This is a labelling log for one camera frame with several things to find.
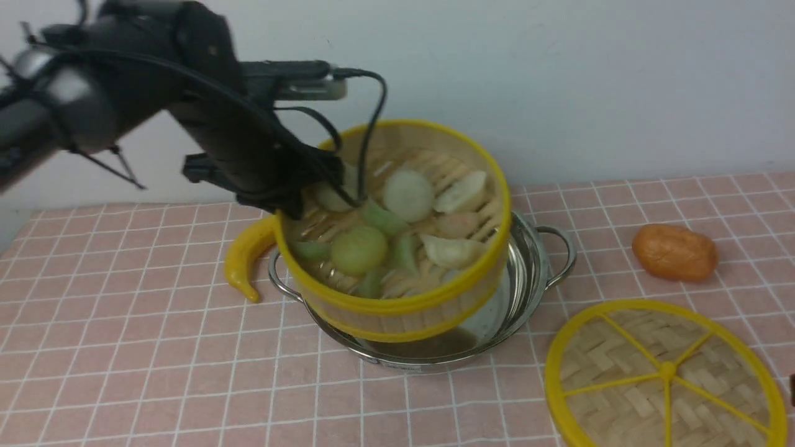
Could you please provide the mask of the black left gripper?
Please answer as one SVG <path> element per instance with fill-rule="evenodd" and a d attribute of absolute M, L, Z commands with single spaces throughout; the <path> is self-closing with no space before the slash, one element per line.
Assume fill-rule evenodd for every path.
<path fill-rule="evenodd" d="M 304 215 L 306 189 L 345 181 L 338 156 L 296 139 L 270 111 L 266 116 L 281 135 L 227 102 L 183 99 L 171 104 L 168 113 L 202 150 L 185 156 L 182 175 L 191 183 L 233 193 L 239 204 L 298 220 Z"/>

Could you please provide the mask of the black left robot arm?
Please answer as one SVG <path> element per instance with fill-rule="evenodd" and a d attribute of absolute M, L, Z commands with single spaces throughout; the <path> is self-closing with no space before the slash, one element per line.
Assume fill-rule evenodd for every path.
<path fill-rule="evenodd" d="M 241 62 L 226 17 L 201 2 L 107 1 L 92 23 L 86 3 L 79 8 L 79 22 L 29 35 L 6 63 L 3 191 L 60 150 L 139 186 L 119 139 L 162 111 L 201 148 L 186 156 L 182 175 L 239 204 L 296 219 L 307 187 L 343 184 L 340 158 L 276 116 L 282 91 L 325 82 L 329 63 Z"/>

